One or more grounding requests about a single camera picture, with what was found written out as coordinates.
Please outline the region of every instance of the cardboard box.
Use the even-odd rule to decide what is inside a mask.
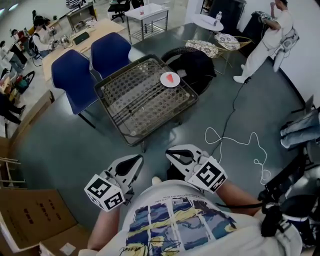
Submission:
[[[1,232],[11,250],[38,246],[77,224],[57,190],[0,190]]]
[[[0,233],[0,254],[2,256],[40,256],[39,247],[36,246],[29,250],[24,250],[22,252],[13,253],[7,244],[4,236]]]
[[[79,250],[86,249],[90,233],[81,225],[40,242],[41,256],[78,256]]]

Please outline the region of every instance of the blue chair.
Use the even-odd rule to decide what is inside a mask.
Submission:
[[[131,44],[121,35],[110,33],[95,41],[91,46],[91,65],[104,79],[127,66]]]
[[[89,59],[71,49],[53,62],[51,73],[54,87],[65,91],[72,112],[96,128],[81,114],[98,99],[94,90],[97,80],[90,72]]]

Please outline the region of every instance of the white table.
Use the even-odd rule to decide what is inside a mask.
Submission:
[[[130,43],[131,37],[138,39],[139,41],[144,40],[145,38],[152,37],[163,31],[167,31],[168,28],[168,14],[169,8],[164,7],[155,3],[146,4],[145,6],[140,6],[139,8],[126,11],[124,15],[126,16],[126,25],[128,27],[128,35]],[[141,31],[135,33],[130,32],[129,19],[133,18],[138,21],[141,21]],[[165,19],[165,28],[161,28],[157,25],[154,25],[155,22]]]
[[[192,22],[201,28],[215,32],[223,30],[224,25],[222,25],[220,21],[215,24],[215,21],[215,18],[204,14],[194,14],[192,16]]]

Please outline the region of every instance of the white wall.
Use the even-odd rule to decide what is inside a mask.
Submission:
[[[254,11],[270,13],[269,0],[246,0],[247,5],[238,24],[243,31]],[[294,16],[294,27],[300,40],[284,59],[281,68],[293,82],[304,100],[312,94],[314,104],[320,106],[320,6],[315,0],[288,0]]]
[[[54,15],[59,19],[69,12],[66,0],[25,0],[0,21],[0,40],[5,40],[7,45],[12,44],[14,39],[10,37],[10,29],[21,30],[26,28],[29,30],[33,25],[33,10],[50,20],[53,19]]]

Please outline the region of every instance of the white paper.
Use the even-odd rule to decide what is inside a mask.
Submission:
[[[61,249],[60,251],[63,252],[66,256],[69,256],[70,254],[73,253],[73,251],[76,249],[76,247],[74,247],[72,244],[70,243],[66,243]]]

